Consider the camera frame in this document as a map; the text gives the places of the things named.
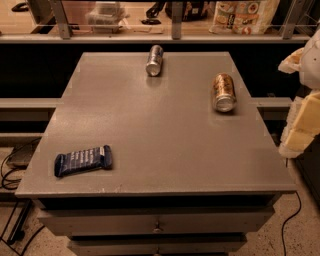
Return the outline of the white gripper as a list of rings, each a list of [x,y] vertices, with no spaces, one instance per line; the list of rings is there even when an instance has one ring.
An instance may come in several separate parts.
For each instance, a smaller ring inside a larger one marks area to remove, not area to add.
[[[312,90],[320,89],[320,30],[306,43],[287,56],[278,70],[292,74],[299,72],[300,83]],[[312,91],[305,98],[296,97],[290,105],[283,129],[279,153],[284,158],[296,158],[320,134],[320,91]]]

